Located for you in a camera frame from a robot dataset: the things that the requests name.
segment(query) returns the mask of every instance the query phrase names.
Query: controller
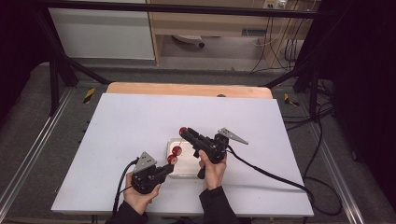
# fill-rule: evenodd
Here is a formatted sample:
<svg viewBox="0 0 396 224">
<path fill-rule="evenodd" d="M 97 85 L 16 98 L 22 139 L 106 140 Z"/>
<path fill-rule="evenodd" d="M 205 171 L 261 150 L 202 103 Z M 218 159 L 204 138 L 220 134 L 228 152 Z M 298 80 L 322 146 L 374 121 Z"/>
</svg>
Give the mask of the controller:
<svg viewBox="0 0 396 224">
<path fill-rule="evenodd" d="M 192 144 L 192 148 L 195 149 L 194 157 L 199 158 L 198 151 L 203 150 L 210 161 L 214 164 L 221 162 L 225 155 L 228 146 L 229 138 L 221 133 L 217 133 L 214 139 L 205 137 L 192 128 L 182 127 L 179 130 L 179 134 L 182 138 Z M 205 178 L 205 167 L 202 168 L 198 173 L 198 178 Z"/>
<path fill-rule="evenodd" d="M 141 194 L 149 194 L 154 188 L 165 182 L 166 176 L 174 171 L 177 156 L 181 154 L 181 147 L 174 147 L 172 154 L 168 156 L 168 164 L 156 167 L 156 161 L 147 153 L 143 152 L 134 168 L 132 187 Z"/>
</svg>

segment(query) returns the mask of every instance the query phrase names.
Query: gray carpet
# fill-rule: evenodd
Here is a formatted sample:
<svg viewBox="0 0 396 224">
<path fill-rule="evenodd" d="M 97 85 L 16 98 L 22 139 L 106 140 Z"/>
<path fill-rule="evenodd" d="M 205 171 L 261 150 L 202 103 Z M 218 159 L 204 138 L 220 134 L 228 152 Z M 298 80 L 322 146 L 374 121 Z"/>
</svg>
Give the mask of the gray carpet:
<svg viewBox="0 0 396 224">
<path fill-rule="evenodd" d="M 103 77 L 117 81 L 239 84 L 248 86 L 264 84 L 279 75 L 274 73 L 248 75 L 244 72 L 230 71 L 165 71 L 161 69 L 130 70 L 97 68 L 95 71 Z M 90 80 L 83 75 L 79 77 L 86 81 Z M 285 91 L 290 94 L 290 97 L 297 99 L 290 88 L 293 81 L 293 79 L 288 80 L 281 87 L 275 88 L 274 97 L 278 100 L 283 115 L 304 116 L 304 111 L 300 106 L 285 105 L 283 102 Z M 49 89 L 48 70 L 43 67 L 37 68 L 23 91 L 21 100 L 12 108 L 7 120 L 1 126 L 0 168 L 2 175 L 0 177 L 0 190 L 2 192 L 15 174 L 24 155 L 35 141 L 45 120 L 48 118 L 50 111 Z M 66 172 L 78 150 L 78 141 L 82 139 L 84 135 L 83 130 L 88 127 L 87 121 L 91 119 L 100 95 L 106 90 L 106 86 L 96 88 L 90 103 L 84 105 L 82 101 L 88 89 L 89 86 L 84 86 L 73 90 L 64 114 L 53 130 L 49 141 L 43 148 L 14 204 L 12 204 L 8 211 L 7 218 L 27 217 L 52 220 L 90 220 L 90 217 L 86 216 L 65 216 L 50 211 L 50 207 L 56 197 L 55 190 L 62 185 Z M 368 223 L 396 223 L 394 211 L 389 206 L 389 203 L 378 188 L 365 164 L 354 162 L 351 159 L 347 142 L 338 126 L 336 118 L 327 117 L 323 119 L 322 123 L 326 140 L 332 149 L 336 161 L 341 167 L 346 182 L 365 220 Z M 299 168 L 303 172 L 317 142 L 308 125 L 289 131 L 289 137 Z M 320 178 L 330 185 L 332 184 L 319 154 L 308 174 Z M 328 189 L 311 182 L 307 182 L 306 185 L 313 190 L 318 207 L 326 211 L 336 209 L 336 198 Z M 301 221 L 300 218 L 276 218 L 276 223 L 301 223 Z M 344 211 L 335 217 L 325 216 L 315 211 L 315 216 L 309 218 L 308 222 L 348 223 L 348 219 Z M 169 220 L 158 219 L 153 220 L 152 223 L 169 223 Z M 270 223 L 270 221 L 268 218 L 257 218 L 254 223 Z"/>
</svg>

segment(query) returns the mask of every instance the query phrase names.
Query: white tabletop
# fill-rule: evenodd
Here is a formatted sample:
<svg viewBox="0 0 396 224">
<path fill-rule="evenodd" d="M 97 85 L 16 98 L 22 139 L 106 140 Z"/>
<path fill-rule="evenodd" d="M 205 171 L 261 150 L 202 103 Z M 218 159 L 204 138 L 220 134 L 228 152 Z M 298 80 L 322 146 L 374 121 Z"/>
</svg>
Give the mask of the white tabletop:
<svg viewBox="0 0 396 224">
<path fill-rule="evenodd" d="M 230 141 L 244 160 L 303 184 L 276 100 L 105 93 L 51 210 L 109 214 L 125 166 L 143 151 L 157 160 L 157 165 L 165 165 L 167 143 L 179 137 L 183 126 L 211 138 L 226 127 L 249 142 Z M 238 216 L 313 216 L 302 190 L 259 174 L 232 154 L 227 164 L 222 183 Z M 168 176 L 147 212 L 199 216 L 203 213 L 198 198 L 201 192 L 200 179 Z"/>
</svg>

